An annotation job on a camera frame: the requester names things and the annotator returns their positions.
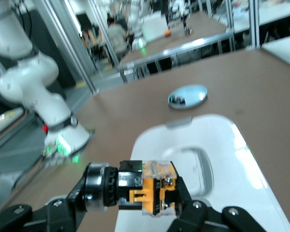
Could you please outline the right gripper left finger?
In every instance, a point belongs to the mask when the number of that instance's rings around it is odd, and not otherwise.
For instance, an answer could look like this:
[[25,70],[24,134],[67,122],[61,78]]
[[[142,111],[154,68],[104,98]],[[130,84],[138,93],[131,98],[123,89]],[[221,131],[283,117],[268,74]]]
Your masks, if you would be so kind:
[[64,198],[57,197],[32,212],[23,225],[24,232],[75,232],[87,210],[85,207],[85,177],[82,176],[71,192]]

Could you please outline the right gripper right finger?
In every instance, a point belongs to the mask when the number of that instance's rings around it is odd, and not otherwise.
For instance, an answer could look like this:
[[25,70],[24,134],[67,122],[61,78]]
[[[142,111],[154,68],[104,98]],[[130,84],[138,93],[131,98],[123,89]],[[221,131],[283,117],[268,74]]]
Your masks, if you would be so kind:
[[169,232],[199,232],[207,217],[207,206],[194,201],[182,177],[175,181],[175,190],[168,191],[168,203],[174,203],[176,219],[168,228]]

